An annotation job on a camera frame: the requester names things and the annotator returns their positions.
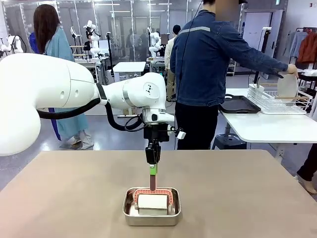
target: glass wall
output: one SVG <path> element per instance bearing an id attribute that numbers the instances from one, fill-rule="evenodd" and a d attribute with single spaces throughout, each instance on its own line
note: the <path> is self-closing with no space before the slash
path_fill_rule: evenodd
<path id="1" fill-rule="evenodd" d="M 57 0 L 12 4 L 3 2 L 7 28 L 11 35 L 20 35 L 27 43 L 34 31 L 33 14 L 38 5 L 51 4 L 58 12 L 61 25 L 70 45 L 73 27 L 80 35 L 80 43 L 88 41 L 84 25 L 88 20 L 96 24 L 101 40 L 110 32 L 112 57 L 119 61 L 145 61 L 149 56 L 147 28 L 166 34 L 162 43 L 172 38 L 173 26 L 183 27 L 193 19 L 202 0 Z"/>

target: ceiling light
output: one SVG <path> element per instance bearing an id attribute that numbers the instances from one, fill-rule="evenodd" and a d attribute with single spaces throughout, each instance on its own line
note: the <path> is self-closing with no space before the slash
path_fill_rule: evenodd
<path id="1" fill-rule="evenodd" d="M 114 3 L 114 4 L 111 4 L 111 3 L 96 3 L 95 4 L 96 6 L 120 6 L 119 3 Z"/>
<path id="2" fill-rule="evenodd" d="M 130 12 L 130 11 L 109 11 L 109 12 Z"/>

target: floor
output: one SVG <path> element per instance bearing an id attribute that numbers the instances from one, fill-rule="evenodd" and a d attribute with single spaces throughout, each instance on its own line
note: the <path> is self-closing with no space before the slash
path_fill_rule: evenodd
<path id="1" fill-rule="evenodd" d="M 246 88 L 248 86 L 248 77 L 239 75 L 227 77 L 227 88 Z M 174 112 L 174 104 L 166 103 L 167 112 Z M 105 116 L 94 116 L 89 113 L 89 132 L 93 136 L 95 145 L 94 150 L 144 150 L 147 141 L 143 139 L 143 132 L 121 132 L 113 129 L 107 122 Z M 126 119 L 116 119 L 117 122 L 124 124 Z M 201 118 L 202 123 L 208 123 L 207 118 Z M 219 115 L 216 134 L 224 133 L 226 121 L 222 115 Z M 169 142 L 161 144 L 162 150 L 174 150 L 174 136 L 171 136 Z M 269 144 L 248 144 L 252 149 L 264 149 L 274 154 L 274 149 Z M 299 144 L 289 145 L 282 162 L 285 169 L 292 174 L 303 164 L 307 158 L 311 145 Z M 0 191 L 10 182 L 40 151 L 60 150 L 60 142 L 57 140 L 50 120 L 42 119 L 41 132 L 36 142 L 27 150 L 13 156 L 0 157 Z M 317 187 L 317 177 L 315 178 L 315 187 Z"/>

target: dish rack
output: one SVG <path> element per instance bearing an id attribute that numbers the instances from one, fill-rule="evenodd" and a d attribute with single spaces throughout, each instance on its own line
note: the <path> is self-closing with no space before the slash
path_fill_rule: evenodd
<path id="1" fill-rule="evenodd" d="M 313 97 L 298 91 L 297 97 L 279 97 L 277 84 L 249 84 L 248 99 L 259 106 L 264 114 L 305 115 Z"/>

